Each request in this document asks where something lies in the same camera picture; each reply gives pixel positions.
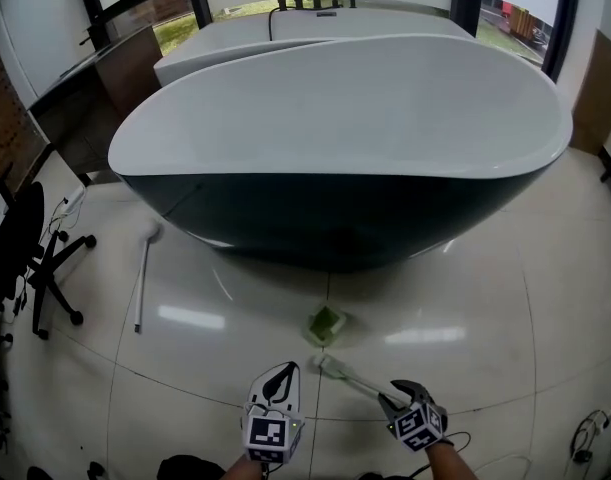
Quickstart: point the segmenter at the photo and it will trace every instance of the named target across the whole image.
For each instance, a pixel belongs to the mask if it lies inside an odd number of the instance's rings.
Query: chair wheel
[[[98,462],[90,462],[88,473],[91,473],[94,476],[103,476],[105,474],[105,468]]]
[[[69,321],[72,322],[72,325],[81,325],[84,320],[83,313],[80,311],[74,311],[71,315],[69,315]]]

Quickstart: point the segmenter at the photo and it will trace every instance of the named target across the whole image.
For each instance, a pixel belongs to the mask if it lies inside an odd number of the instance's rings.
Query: freestanding bathtub
[[[554,84],[514,55],[380,36],[181,78],[125,120],[109,163],[215,248],[354,271],[479,223],[554,162],[571,131]]]

